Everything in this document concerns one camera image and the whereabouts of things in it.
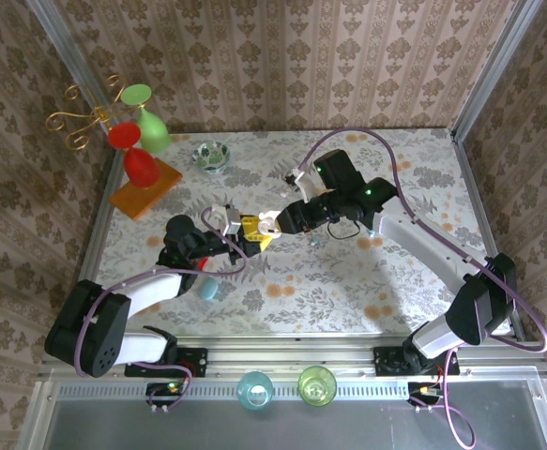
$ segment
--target blue cup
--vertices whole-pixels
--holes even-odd
[[[273,397],[273,383],[263,372],[249,372],[237,384],[237,399],[247,410],[262,410]]]

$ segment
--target yellow block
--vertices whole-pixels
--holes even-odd
[[[242,228],[244,229],[244,237],[247,241],[258,242],[261,245],[261,251],[265,251],[266,247],[271,243],[273,238],[258,232],[257,216],[248,216],[242,218]]]

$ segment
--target floral tablecloth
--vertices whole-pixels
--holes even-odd
[[[193,134],[174,136],[158,158],[183,173],[183,180],[137,221],[115,209],[102,255],[98,282],[111,285],[150,268],[163,247],[165,225],[177,214],[202,227],[200,213],[212,203],[232,203],[242,214],[281,210],[299,199],[283,198],[282,177],[295,167],[324,131]],[[407,199],[461,241],[483,249],[471,202],[448,132],[444,129],[383,130],[399,162]],[[191,151],[208,140],[226,143],[228,166],[201,172]],[[320,150],[344,149],[365,180],[392,180],[389,158],[364,134],[334,136]],[[318,187],[323,184],[312,177]],[[122,184],[128,181],[124,176]],[[337,235],[356,229],[332,226]],[[229,259],[210,258],[206,270],[227,271]],[[214,300],[198,295],[198,279],[186,294],[134,316],[130,328],[145,324],[176,335],[287,333],[407,333],[443,313],[453,295],[438,277],[400,246],[364,228],[339,241],[326,227],[311,235],[285,235],[253,257],[241,276],[221,279]],[[508,326],[503,324],[503,331]]]

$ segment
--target green cup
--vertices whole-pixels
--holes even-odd
[[[298,392],[312,406],[326,406],[336,397],[336,377],[323,366],[307,368],[298,379]]]
[[[158,153],[171,145],[172,139],[167,126],[156,114],[148,111],[144,105],[152,97],[152,89],[145,84],[134,84],[121,93],[121,101],[129,106],[138,106],[140,117],[137,125],[142,131],[140,142],[146,152]]]

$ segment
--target damask wallpaper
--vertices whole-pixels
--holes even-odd
[[[496,243],[515,256],[520,290],[547,324],[547,0],[465,149]]]
[[[25,2],[0,0],[0,449],[14,448],[43,341],[76,278],[111,151],[73,154],[44,119],[65,66]]]
[[[57,0],[171,131],[450,126],[516,0]]]

